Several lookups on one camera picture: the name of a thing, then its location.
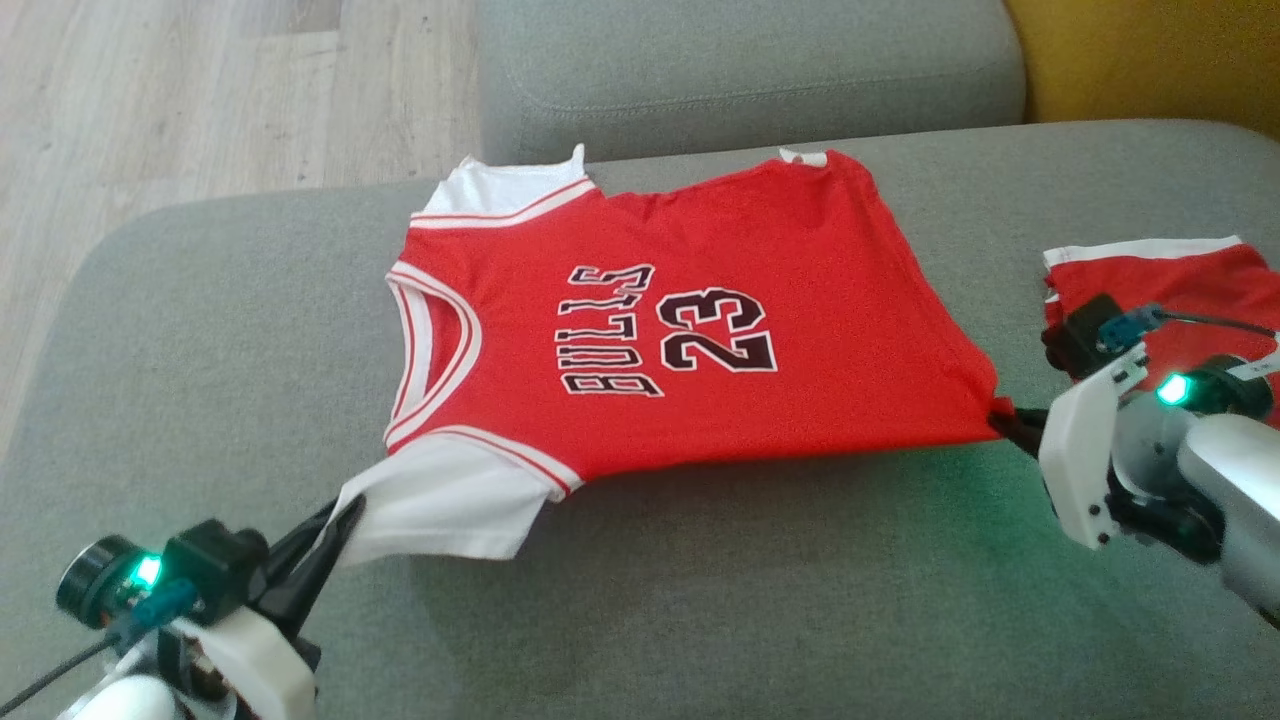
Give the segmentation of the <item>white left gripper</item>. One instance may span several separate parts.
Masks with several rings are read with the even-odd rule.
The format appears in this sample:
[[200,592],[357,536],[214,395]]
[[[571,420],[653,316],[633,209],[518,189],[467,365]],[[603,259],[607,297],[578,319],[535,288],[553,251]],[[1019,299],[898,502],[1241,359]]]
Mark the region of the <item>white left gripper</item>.
[[364,516],[332,500],[276,543],[173,536],[157,552],[123,536],[83,548],[56,606],[104,632],[116,661],[65,719],[314,719],[319,651],[300,632]]

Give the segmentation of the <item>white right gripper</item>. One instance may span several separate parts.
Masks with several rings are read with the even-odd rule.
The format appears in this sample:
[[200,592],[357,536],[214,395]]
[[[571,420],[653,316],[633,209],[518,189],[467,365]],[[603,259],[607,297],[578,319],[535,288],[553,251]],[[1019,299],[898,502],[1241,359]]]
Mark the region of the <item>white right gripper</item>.
[[1144,345],[1047,407],[995,398],[988,425],[1038,459],[1065,534],[1097,550],[1126,528],[1198,562],[1277,561],[1277,430],[1140,395]]

